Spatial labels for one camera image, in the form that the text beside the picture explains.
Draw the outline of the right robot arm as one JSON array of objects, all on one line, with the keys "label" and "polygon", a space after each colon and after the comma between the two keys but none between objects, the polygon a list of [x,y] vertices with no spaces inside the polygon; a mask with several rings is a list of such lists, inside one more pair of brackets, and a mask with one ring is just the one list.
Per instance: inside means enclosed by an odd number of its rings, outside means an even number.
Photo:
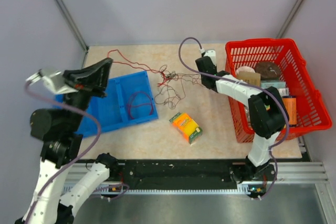
[{"label": "right robot arm", "polygon": [[258,179],[269,165],[272,146],[289,119],[279,91],[274,87],[262,90],[236,79],[226,71],[218,72],[209,56],[202,56],[195,63],[201,73],[203,86],[247,107],[254,131],[253,144],[245,159],[245,166],[241,170],[234,168],[232,176],[238,183]]}]

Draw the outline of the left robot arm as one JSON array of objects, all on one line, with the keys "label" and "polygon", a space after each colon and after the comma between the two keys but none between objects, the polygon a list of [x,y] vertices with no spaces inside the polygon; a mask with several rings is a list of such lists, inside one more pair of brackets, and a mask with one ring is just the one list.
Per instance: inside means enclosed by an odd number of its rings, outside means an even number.
[{"label": "left robot arm", "polygon": [[42,81],[63,101],[47,99],[51,109],[38,109],[30,116],[30,134],[43,143],[38,181],[27,212],[18,223],[73,223],[74,218],[96,188],[119,176],[118,161],[108,153],[100,154],[84,177],[68,193],[63,193],[68,173],[84,156],[80,150],[83,136],[78,133],[83,118],[93,119],[87,109],[93,97],[106,97],[113,61],[103,59],[79,70],[58,71],[43,68],[26,80],[25,91],[36,99],[43,97],[30,90]]}]

